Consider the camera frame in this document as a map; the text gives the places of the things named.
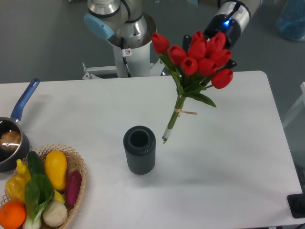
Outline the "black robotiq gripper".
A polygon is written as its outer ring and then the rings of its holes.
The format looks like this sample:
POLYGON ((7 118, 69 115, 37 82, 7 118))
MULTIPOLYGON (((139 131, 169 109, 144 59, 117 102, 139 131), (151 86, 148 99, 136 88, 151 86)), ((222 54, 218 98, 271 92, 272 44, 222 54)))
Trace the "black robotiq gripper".
MULTIPOLYGON (((220 14, 213 17, 208 24, 203 34, 206 38, 214 37, 218 32, 222 32, 226 36, 224 47, 229 50, 233 48, 241 35, 241 27, 235 19, 229 18, 227 15, 220 14)), ((183 49, 189 49, 192 37, 190 35, 183 36, 183 49)), ((230 59, 224 66, 224 69, 232 69, 237 66, 237 63, 230 59)))

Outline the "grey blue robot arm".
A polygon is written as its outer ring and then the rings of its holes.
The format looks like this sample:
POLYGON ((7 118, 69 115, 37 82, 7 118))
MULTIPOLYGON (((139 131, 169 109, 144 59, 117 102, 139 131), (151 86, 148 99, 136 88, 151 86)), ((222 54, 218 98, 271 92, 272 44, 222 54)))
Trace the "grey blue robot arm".
MULTIPOLYGON (((261 4, 260 0, 219 0, 218 11, 203 31, 204 36, 209 39, 221 31, 226 36, 225 47, 231 49, 261 4)), ((119 78, 160 73, 150 59, 157 26, 143 12, 141 0, 89 0, 87 7, 84 23, 112 46, 119 78)))

